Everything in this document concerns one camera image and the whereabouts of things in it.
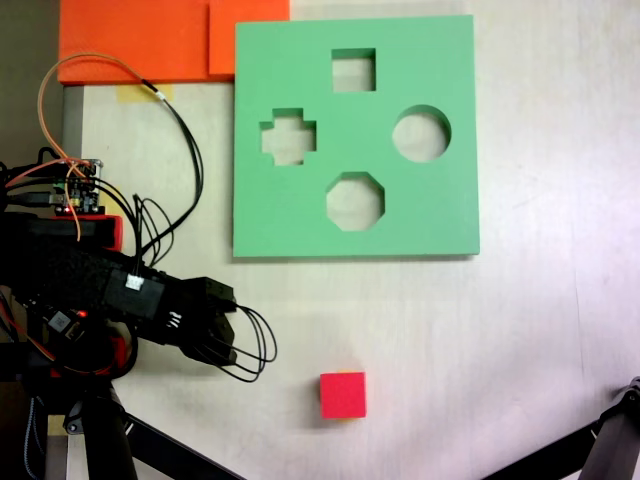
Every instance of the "yellow tape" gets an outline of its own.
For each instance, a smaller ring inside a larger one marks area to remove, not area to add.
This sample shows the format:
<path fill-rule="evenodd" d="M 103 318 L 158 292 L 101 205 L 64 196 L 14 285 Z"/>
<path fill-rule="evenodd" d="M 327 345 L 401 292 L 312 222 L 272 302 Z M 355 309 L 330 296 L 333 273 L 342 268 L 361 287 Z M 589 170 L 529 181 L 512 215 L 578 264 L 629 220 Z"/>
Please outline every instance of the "yellow tape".
<path fill-rule="evenodd" d="M 173 85 L 164 84 L 156 85 L 158 90 L 164 93 L 167 100 L 173 100 Z M 143 103 L 157 102 L 156 97 L 151 90 L 144 85 L 116 85 L 116 99 L 118 103 Z"/>
<path fill-rule="evenodd" d="M 64 415 L 49 415 L 48 419 L 47 436 L 49 437 L 62 437 L 67 435 L 67 431 L 64 429 Z"/>

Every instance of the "orange cable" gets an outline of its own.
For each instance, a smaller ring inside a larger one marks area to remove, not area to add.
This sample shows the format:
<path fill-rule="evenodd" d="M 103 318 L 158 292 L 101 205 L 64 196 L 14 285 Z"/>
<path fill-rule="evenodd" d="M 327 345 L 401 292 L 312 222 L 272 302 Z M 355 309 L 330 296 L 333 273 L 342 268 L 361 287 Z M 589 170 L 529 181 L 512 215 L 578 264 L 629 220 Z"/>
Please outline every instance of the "orange cable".
<path fill-rule="evenodd" d="M 81 160 L 79 158 L 60 158 L 57 160 L 51 160 L 49 162 L 40 164 L 40 165 L 36 165 L 33 168 L 30 168 L 29 170 L 22 172 L 20 175 L 17 175 L 16 177 L 12 178 L 11 181 L 7 182 L 7 184 L 5 185 L 5 187 L 10 187 L 12 185 L 15 185 L 18 180 L 21 180 L 25 177 L 28 177 L 29 175 L 31 175 L 33 172 L 36 172 L 38 170 L 41 170 L 45 167 L 48 167 L 49 165 L 55 165 L 55 164 L 60 164 L 60 163 L 67 163 L 67 164 L 74 164 L 74 163 L 82 163 L 83 165 L 89 165 L 90 162 L 88 162 L 87 160 Z M 80 172 L 79 170 L 76 170 L 80 176 L 84 177 L 84 174 L 82 172 Z"/>
<path fill-rule="evenodd" d="M 20 332 L 21 334 L 23 334 L 25 337 L 27 337 L 27 339 L 33 343 L 33 345 L 40 350 L 40 352 L 47 357 L 49 360 L 51 360 L 52 362 L 55 360 L 55 356 L 49 352 L 46 348 L 44 348 L 40 343 L 36 342 L 33 338 L 31 338 L 29 335 L 27 335 L 27 332 L 25 332 L 25 330 L 18 325 L 16 322 L 14 322 L 13 320 L 11 320 L 11 316 L 9 315 L 9 313 L 5 310 L 5 308 L 0 305 L 0 313 L 2 314 L 2 316 L 7 320 L 7 322 L 9 322 L 11 325 L 13 325 L 13 327 Z"/>
<path fill-rule="evenodd" d="M 61 60 L 58 60 L 58 62 L 56 62 L 56 64 L 49 69 L 47 74 L 42 79 L 42 83 L 40 84 L 40 90 L 38 91 L 38 121 L 40 122 L 40 128 L 42 129 L 42 133 L 47 139 L 47 141 L 51 144 L 53 149 L 56 152 L 58 152 L 58 154 L 63 158 L 68 158 L 69 155 L 67 155 L 66 152 L 62 149 L 62 147 L 58 145 L 58 143 L 53 139 L 53 136 L 51 135 L 51 132 L 49 132 L 46 121 L 44 119 L 44 112 L 43 112 L 44 92 L 45 92 L 45 89 L 47 88 L 47 84 L 49 83 L 49 79 L 56 72 L 56 70 L 58 70 L 60 65 L 78 58 L 93 58 L 93 59 L 108 60 L 110 62 L 120 65 L 129 73 L 131 73 L 134 77 L 137 77 L 141 82 L 143 80 L 142 76 L 137 71 L 135 71 L 132 67 L 130 67 L 127 63 L 123 62 L 119 58 L 113 57 L 111 55 L 106 55 L 104 53 L 79 52 L 79 53 L 74 53 L 73 55 L 69 55 L 68 57 L 65 57 Z"/>

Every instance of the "square hole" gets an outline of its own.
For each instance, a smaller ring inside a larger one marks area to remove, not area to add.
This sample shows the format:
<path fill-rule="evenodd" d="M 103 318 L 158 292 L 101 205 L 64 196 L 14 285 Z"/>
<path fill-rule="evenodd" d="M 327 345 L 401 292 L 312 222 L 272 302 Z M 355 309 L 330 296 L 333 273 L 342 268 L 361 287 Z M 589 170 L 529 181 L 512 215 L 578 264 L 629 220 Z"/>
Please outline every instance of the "square hole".
<path fill-rule="evenodd" d="M 334 92 L 374 92 L 376 51 L 373 48 L 346 48 L 331 52 Z"/>

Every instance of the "circular hole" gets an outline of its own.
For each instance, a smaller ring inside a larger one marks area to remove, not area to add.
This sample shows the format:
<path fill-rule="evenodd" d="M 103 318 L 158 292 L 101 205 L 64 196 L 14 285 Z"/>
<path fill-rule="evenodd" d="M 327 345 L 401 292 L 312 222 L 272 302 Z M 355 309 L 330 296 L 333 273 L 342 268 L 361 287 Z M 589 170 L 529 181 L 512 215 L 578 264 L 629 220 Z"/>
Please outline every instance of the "circular hole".
<path fill-rule="evenodd" d="M 412 162 L 430 162 L 441 156 L 451 142 L 451 125 L 444 113 L 428 105 L 405 110 L 393 129 L 393 144 Z"/>

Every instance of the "black cable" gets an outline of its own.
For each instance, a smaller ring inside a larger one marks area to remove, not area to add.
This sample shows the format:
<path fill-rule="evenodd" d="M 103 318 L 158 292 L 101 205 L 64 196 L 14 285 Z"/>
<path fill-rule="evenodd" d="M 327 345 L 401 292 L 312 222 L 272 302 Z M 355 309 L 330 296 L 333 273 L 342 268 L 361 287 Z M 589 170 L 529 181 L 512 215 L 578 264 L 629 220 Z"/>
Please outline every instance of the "black cable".
<path fill-rule="evenodd" d="M 184 223 L 184 221 L 189 217 L 189 215 L 191 215 L 191 212 L 193 212 L 196 206 L 198 205 L 198 202 L 200 201 L 200 197 L 202 196 L 202 191 L 204 189 L 204 162 L 202 161 L 202 154 L 200 152 L 200 148 L 198 147 L 198 144 L 195 141 L 193 134 L 189 130 L 189 127 L 187 127 L 187 125 L 184 123 L 184 120 L 182 120 L 182 117 L 180 116 L 180 114 L 171 106 L 171 104 L 167 100 L 163 100 L 163 103 L 167 106 L 171 114 L 174 116 L 174 118 L 178 122 L 180 130 L 182 131 L 182 134 L 184 135 L 185 140 L 187 142 L 187 146 L 189 147 L 189 153 L 191 154 L 191 160 L 193 162 L 193 167 L 195 172 L 195 180 L 196 180 L 195 195 L 194 195 L 194 200 L 191 206 L 174 223 L 172 223 L 171 226 L 169 226 L 166 230 L 160 233 L 160 235 L 158 235 L 156 238 L 148 242 L 142 248 L 143 255 L 149 251 L 149 249 L 154 243 L 159 242 L 164 237 L 174 232 L 180 225 Z"/>
<path fill-rule="evenodd" d="M 136 215 L 140 215 L 142 223 L 144 224 L 145 230 L 147 231 L 147 235 L 149 235 L 149 240 L 155 238 L 158 235 L 158 227 L 156 226 L 156 222 L 153 220 L 149 209 L 144 205 L 144 201 L 140 200 L 138 195 L 133 196 L 133 201 L 136 204 Z M 158 242 L 157 244 L 153 244 L 153 257 L 151 257 L 151 262 L 149 266 L 153 268 L 154 262 L 158 258 L 160 254 L 160 249 L 162 248 L 162 242 Z"/>
<path fill-rule="evenodd" d="M 202 356 L 202 358 L 204 360 L 206 360 L 212 366 L 218 368 L 219 370 L 222 370 L 227 375 L 229 375 L 229 376 L 231 376 L 231 377 L 233 377 L 233 378 L 235 378 L 237 380 L 240 380 L 242 382 L 245 382 L 245 383 L 253 383 L 253 382 L 256 382 L 260 378 L 260 375 L 264 371 L 266 363 L 271 363 L 271 362 L 275 361 L 276 357 L 278 356 L 278 345 L 277 345 L 277 341 L 276 341 L 275 335 L 273 333 L 273 330 L 271 329 L 271 326 L 269 325 L 269 323 L 265 320 L 265 318 L 260 313 L 258 313 L 257 311 L 255 311 L 255 310 L 253 310 L 252 308 L 249 308 L 249 307 L 244 307 L 244 306 L 240 306 L 240 305 L 236 305 L 236 307 L 238 309 L 240 309 L 243 313 L 245 313 L 245 315 L 247 315 L 247 317 L 249 318 L 249 321 L 251 321 L 251 325 L 253 326 L 254 332 L 256 333 L 256 340 L 257 340 L 257 343 L 258 343 L 258 356 L 253 355 L 253 354 L 251 354 L 249 352 L 246 352 L 246 351 L 244 351 L 244 350 L 242 350 L 242 349 L 240 349 L 238 347 L 234 347 L 233 345 L 229 345 L 228 343 L 223 342 L 222 340 L 219 340 L 219 339 L 217 339 L 215 337 L 213 337 L 213 339 L 216 342 L 231 348 L 232 350 L 235 350 L 237 352 L 240 352 L 240 353 L 242 353 L 244 355 L 247 355 L 247 356 L 257 360 L 258 361 L 258 370 L 257 371 L 251 370 L 249 368 L 246 368 L 243 365 L 238 364 L 237 361 L 234 362 L 231 365 L 231 366 L 239 368 L 240 370 L 242 370 L 244 372 L 247 372 L 249 374 L 254 375 L 253 378 L 247 379 L 247 378 L 240 377 L 239 375 L 236 375 L 233 372 L 227 370 L 226 368 L 218 365 L 217 364 L 218 362 L 216 362 L 215 360 L 211 359 L 211 357 L 208 354 L 203 353 L 200 350 L 200 348 L 206 348 L 208 351 L 210 351 L 212 354 L 214 354 L 216 357 L 218 357 L 220 359 L 226 359 L 226 357 L 224 355 L 216 352 L 214 349 L 212 349 L 208 345 L 202 344 L 202 345 L 199 345 L 199 346 L 194 346 L 193 348 L 196 350 L 196 352 L 198 352 Z M 262 322 L 265 324 L 265 326 L 269 330 L 269 333 L 270 333 L 271 338 L 273 340 L 274 354 L 273 354 L 272 358 L 266 358 L 267 357 L 266 338 L 265 338 L 264 333 L 262 331 L 262 327 L 260 326 L 259 320 L 256 317 L 260 318 L 260 320 L 262 320 Z M 264 346 L 264 357 L 262 357 L 262 346 Z"/>
<path fill-rule="evenodd" d="M 199 349 L 198 347 L 194 346 L 194 347 L 193 347 L 193 349 L 194 349 L 196 352 L 198 352 L 202 358 L 204 358 L 205 360 L 207 360 L 208 362 L 210 362 L 210 365 L 212 365 L 212 366 L 216 367 L 218 370 L 222 370 L 224 373 L 226 373 L 226 374 L 227 374 L 227 375 L 229 375 L 230 377 L 235 378 L 236 380 L 240 380 L 241 382 L 244 382 L 244 383 L 254 383 L 255 381 L 257 381 L 257 380 L 258 380 L 258 378 L 260 378 L 260 375 L 256 375 L 254 378 L 251 378 L 251 379 L 242 378 L 242 377 L 240 377 L 240 376 L 236 375 L 235 373 L 230 372 L 230 371 L 229 371 L 229 370 L 227 370 L 226 368 L 221 367 L 220 365 L 217 365 L 217 364 L 216 364 L 216 362 L 215 362 L 215 360 L 212 360 L 212 359 L 211 359 L 211 358 L 209 358 L 207 355 L 205 355 L 204 353 L 202 353 L 202 351 L 200 351 L 200 349 Z"/>
<path fill-rule="evenodd" d="M 38 435 L 38 410 L 37 410 L 37 405 L 34 402 L 34 409 L 33 409 L 33 421 L 31 424 L 31 431 L 33 432 L 33 438 L 36 441 L 36 446 L 38 447 L 38 450 L 40 451 L 40 455 L 44 456 L 44 448 L 42 448 L 42 444 L 40 443 L 40 436 Z"/>
<path fill-rule="evenodd" d="M 40 480 L 40 478 L 33 473 L 31 467 L 29 466 L 29 437 L 31 436 L 31 424 L 33 423 L 33 412 L 35 408 L 35 400 L 32 398 L 29 406 L 29 420 L 27 421 L 27 431 L 24 435 L 24 449 L 23 449 L 23 460 L 24 460 L 24 469 L 27 471 L 27 474 L 33 480 Z"/>
<path fill-rule="evenodd" d="M 45 153 L 48 153 L 49 155 L 51 155 L 51 157 L 54 160 L 58 160 L 60 158 L 60 155 L 58 155 L 53 148 L 51 148 L 51 147 L 42 147 L 38 151 L 38 163 L 36 163 L 36 165 L 42 165 L 42 163 L 44 162 L 44 154 Z"/>
<path fill-rule="evenodd" d="M 171 226 L 171 220 L 169 219 L 169 215 L 167 215 L 167 213 L 166 213 L 166 212 L 164 211 L 164 209 L 163 209 L 163 208 L 158 204 L 158 202 L 156 202 L 156 201 L 155 201 L 155 200 L 153 200 L 152 198 L 145 198 L 145 199 L 142 201 L 142 203 L 144 204 L 145 202 L 150 202 L 150 203 L 152 203 L 152 204 L 153 204 L 153 205 L 158 209 L 158 211 L 162 214 L 162 216 L 164 216 L 165 220 L 167 221 L 167 224 L 168 224 L 169 226 Z M 169 254 L 169 252 L 170 252 L 170 251 L 171 251 L 171 249 L 173 248 L 173 244 L 174 244 L 175 238 L 176 238 L 175 232 L 171 232 L 171 243 L 169 243 L 169 248 L 167 248 L 167 250 L 166 250 L 162 255 L 160 255 L 160 257 L 159 257 L 159 258 L 157 258 L 157 259 L 155 259 L 155 260 L 153 260 L 153 261 L 151 262 L 151 264 L 149 265 L 151 268 L 154 268 L 158 263 L 160 263 L 160 261 L 162 261 L 162 259 L 163 259 L 164 257 L 166 257 L 166 256 Z"/>
<path fill-rule="evenodd" d="M 7 315 L 9 316 L 7 320 L 11 320 L 11 322 L 15 323 L 16 319 L 13 316 L 13 312 L 11 311 L 11 307 L 9 306 L 7 297 L 4 296 L 4 293 L 2 293 L 2 291 L 0 291 L 0 303 L 2 304 L 4 311 L 7 312 Z M 20 341 L 20 338 L 18 337 L 18 331 L 16 330 L 16 327 L 11 324 L 11 322 L 9 322 L 9 326 L 5 325 L 4 320 L 0 321 L 0 324 L 2 324 L 3 330 L 7 332 L 7 335 L 11 337 L 11 340 L 13 340 L 13 342 L 15 343 L 18 343 Z"/>

